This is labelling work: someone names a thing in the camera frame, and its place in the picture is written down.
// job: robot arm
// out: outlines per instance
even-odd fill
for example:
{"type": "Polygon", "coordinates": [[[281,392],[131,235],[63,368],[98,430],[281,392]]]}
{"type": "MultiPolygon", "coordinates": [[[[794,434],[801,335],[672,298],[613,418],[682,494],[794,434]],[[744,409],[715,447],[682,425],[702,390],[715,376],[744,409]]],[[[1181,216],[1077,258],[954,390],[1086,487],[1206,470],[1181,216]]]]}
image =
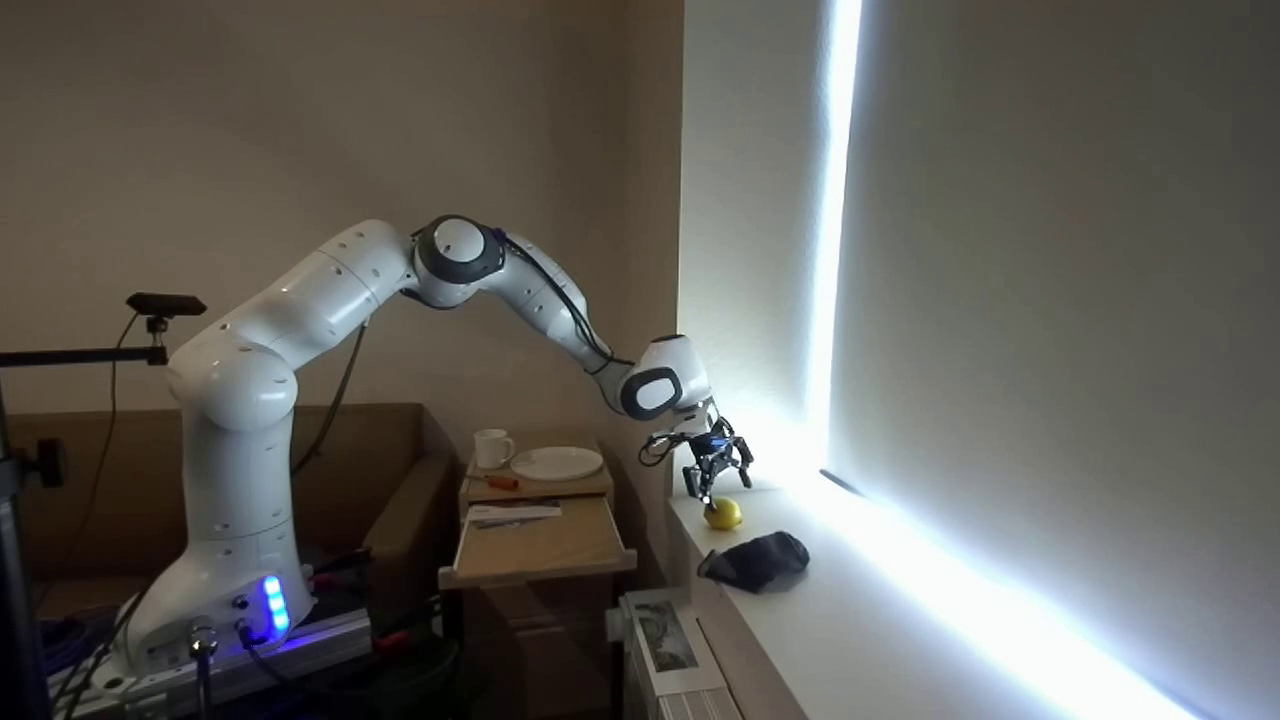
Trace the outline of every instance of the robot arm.
{"type": "Polygon", "coordinates": [[[709,501],[723,470],[737,470],[739,479],[753,485],[753,447],[722,418],[712,380],[687,335],[660,335],[640,361],[621,361],[595,335],[584,291],[529,240],[463,216],[440,216],[412,240],[420,285],[410,298],[447,312],[475,291],[496,291],[595,380],[613,414],[631,422],[678,418],[678,430],[648,437],[640,447],[646,465],[660,465],[678,444],[687,444],[695,455],[695,470],[685,470],[687,496],[709,501]]]}
{"type": "Polygon", "coordinates": [[[294,628],[313,614],[289,485],[298,368],[338,350],[394,298],[451,312],[486,291],[567,354],[613,414],[678,418],[640,455],[664,460],[687,444],[693,496],[709,496],[723,470],[739,470],[750,485],[750,444],[715,414],[709,374],[685,335],[621,361],[592,331],[584,291],[529,240],[463,216],[440,216],[412,235],[363,221],[172,357],[189,549],[131,607],[117,654],[124,675],[189,666],[194,628],[214,634],[220,647],[294,644],[294,628]]]}

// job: cable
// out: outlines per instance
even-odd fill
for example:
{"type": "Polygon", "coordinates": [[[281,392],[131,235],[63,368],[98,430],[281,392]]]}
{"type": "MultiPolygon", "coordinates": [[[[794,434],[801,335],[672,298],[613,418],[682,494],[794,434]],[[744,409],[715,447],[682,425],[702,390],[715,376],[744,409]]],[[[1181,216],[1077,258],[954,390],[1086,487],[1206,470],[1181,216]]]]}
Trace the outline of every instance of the cable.
{"type": "Polygon", "coordinates": [[[70,675],[63,675],[63,683],[58,688],[53,705],[60,705],[60,699],[70,696],[70,688],[72,688],[72,679],[79,675],[79,667],[85,667],[85,675],[79,675],[79,683],[72,688],[72,699],[70,699],[70,707],[63,707],[63,720],[75,718],[75,705],[79,705],[85,688],[92,683],[92,672],[107,661],[117,635],[124,634],[124,626],[131,620],[131,614],[146,605],[147,592],[154,592],[154,585],[139,589],[139,592],[124,605],[124,614],[117,616],[114,634],[107,634],[107,635],[102,640],[102,647],[92,654],[92,666],[89,666],[89,667],[85,667],[89,656],[79,656],[79,661],[70,667],[70,675]]]}
{"type": "Polygon", "coordinates": [[[10,409],[3,409],[3,392],[0,392],[0,460],[3,460],[10,451],[15,455],[11,437],[10,437],[10,409]]]}
{"type": "Polygon", "coordinates": [[[342,383],[338,383],[338,392],[334,392],[334,399],[328,399],[328,414],[325,414],[325,422],[319,422],[319,434],[316,434],[313,444],[298,455],[294,476],[300,476],[300,474],[319,455],[319,447],[325,447],[325,440],[328,440],[328,434],[334,434],[334,422],[338,422],[338,414],[342,414],[342,404],[346,404],[346,396],[348,396],[348,383],[354,383],[354,374],[355,374],[355,361],[362,361],[362,350],[363,350],[363,329],[370,329],[370,326],[362,326],[362,331],[355,331],[355,344],[354,344],[348,363],[346,363],[346,376],[342,376],[342,383]]]}
{"type": "Polygon", "coordinates": [[[672,451],[678,451],[678,444],[685,444],[687,437],[685,434],[653,434],[640,447],[638,447],[638,465],[640,470],[656,470],[656,465],[664,465],[672,451]]]}
{"type": "Polygon", "coordinates": [[[363,691],[325,688],[325,683],[316,683],[316,679],[294,679],[294,675],[283,675],[272,661],[264,661],[264,656],[256,654],[247,628],[239,628],[239,647],[244,647],[247,661],[252,661],[275,688],[283,688],[294,699],[303,699],[303,705],[313,699],[313,705],[348,707],[348,711],[362,707],[362,718],[370,718],[363,691]]]}
{"type": "Polygon", "coordinates": [[[577,302],[559,290],[559,280],[557,280],[523,243],[516,243],[510,232],[496,232],[496,235],[500,235],[506,248],[513,248],[536,278],[544,278],[547,290],[559,298],[559,303],[567,308],[577,331],[592,344],[595,357],[606,357],[606,363],[599,363],[595,374],[606,374],[609,363],[629,363],[629,361],[621,361],[621,357],[613,357],[613,354],[606,350],[606,341],[595,335],[595,329],[592,329],[592,319],[584,317],[584,308],[577,308],[577,302]]]}
{"type": "Polygon", "coordinates": [[[92,654],[107,635],[114,626],[117,626],[114,614],[107,616],[85,614],[85,616],[39,626],[43,675],[72,667],[85,654],[92,654]]]}
{"type": "MultiPolygon", "coordinates": [[[[120,329],[114,354],[124,350],[124,341],[129,341],[129,331],[131,331],[138,319],[139,319],[139,317],[131,312],[129,326],[120,329]]],[[[75,558],[75,549],[79,549],[79,541],[85,541],[85,532],[89,532],[89,520],[92,520],[92,511],[98,511],[98,496],[102,496],[103,474],[107,474],[107,455],[114,455],[114,440],[117,440],[117,422],[120,422],[120,363],[114,361],[107,374],[114,374],[114,380],[107,380],[107,434],[103,434],[103,444],[102,444],[98,465],[92,465],[92,476],[89,476],[89,501],[85,501],[85,507],[79,507],[79,516],[75,516],[75,527],[72,527],[70,546],[60,549],[60,560],[53,565],[58,572],[70,565],[70,558],[75,558]]]]}
{"type": "Polygon", "coordinates": [[[214,718],[214,675],[209,675],[209,656],[197,656],[197,711],[202,720],[214,718]]]}

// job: window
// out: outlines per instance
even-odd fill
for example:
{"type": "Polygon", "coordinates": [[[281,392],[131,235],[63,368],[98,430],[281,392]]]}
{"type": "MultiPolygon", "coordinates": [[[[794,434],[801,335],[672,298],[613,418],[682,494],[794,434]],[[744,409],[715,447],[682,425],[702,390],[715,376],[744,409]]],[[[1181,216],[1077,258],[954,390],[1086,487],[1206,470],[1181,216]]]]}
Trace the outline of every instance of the window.
{"type": "Polygon", "coordinates": [[[1215,718],[1271,707],[1269,23],[1198,0],[866,0],[837,331],[812,361],[809,269],[831,264],[809,97],[831,10],[687,4],[715,59],[693,58],[685,97],[682,319],[765,476],[829,447],[875,507],[1151,683],[1215,718]]]}

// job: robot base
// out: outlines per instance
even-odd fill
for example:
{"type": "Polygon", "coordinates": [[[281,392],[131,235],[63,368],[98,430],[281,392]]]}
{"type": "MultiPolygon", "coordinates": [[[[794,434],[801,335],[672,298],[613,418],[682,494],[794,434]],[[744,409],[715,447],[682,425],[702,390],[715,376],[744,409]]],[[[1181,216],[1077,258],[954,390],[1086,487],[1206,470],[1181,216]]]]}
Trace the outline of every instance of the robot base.
{"type": "MultiPolygon", "coordinates": [[[[303,679],[313,672],[362,661],[374,654],[370,614],[342,614],[316,626],[300,626],[283,647],[256,647],[269,667],[261,667],[244,647],[220,647],[209,666],[214,699],[252,696],[261,688],[289,679],[303,679]]],[[[202,711],[202,675],[197,666],[154,672],[154,675],[120,675],[117,667],[98,667],[92,683],[75,699],[72,718],[194,718],[202,711]]]]}

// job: wall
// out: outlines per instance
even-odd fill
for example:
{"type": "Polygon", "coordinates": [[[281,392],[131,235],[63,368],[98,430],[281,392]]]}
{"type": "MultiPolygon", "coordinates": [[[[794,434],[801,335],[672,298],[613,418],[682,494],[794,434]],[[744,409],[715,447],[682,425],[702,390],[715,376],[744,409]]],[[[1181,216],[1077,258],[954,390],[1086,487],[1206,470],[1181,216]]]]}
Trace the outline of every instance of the wall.
{"type": "MultiPolygon", "coordinates": [[[[613,344],[629,357],[648,341],[678,331],[678,235],[682,235],[682,73],[685,73],[685,0],[629,0],[624,10],[624,229],[613,258],[613,298],[606,326],[621,329],[613,344]]],[[[672,578],[670,549],[670,465],[646,470],[638,447],[656,425],[599,418],[616,470],[631,479],[621,496],[624,535],[648,546],[638,585],[672,578]]]]}
{"type": "Polygon", "coordinates": [[[787,476],[806,434],[820,4],[685,14],[682,329],[761,476],[787,476]]]}
{"type": "MultiPolygon", "coordinates": [[[[209,317],[177,319],[181,344],[325,235],[440,213],[544,243],[624,331],[624,48],[624,4],[599,0],[10,4],[3,350],[114,344],[129,291],[194,291],[209,317]]],[[[303,368],[303,399],[342,363],[303,368]]],[[[107,368],[0,380],[22,414],[107,404],[107,368]]],[[[461,444],[595,422],[592,383],[488,302],[389,303],[354,399],[425,399],[461,444]]],[[[120,404],[168,404],[165,376],[120,368],[120,404]]]]}

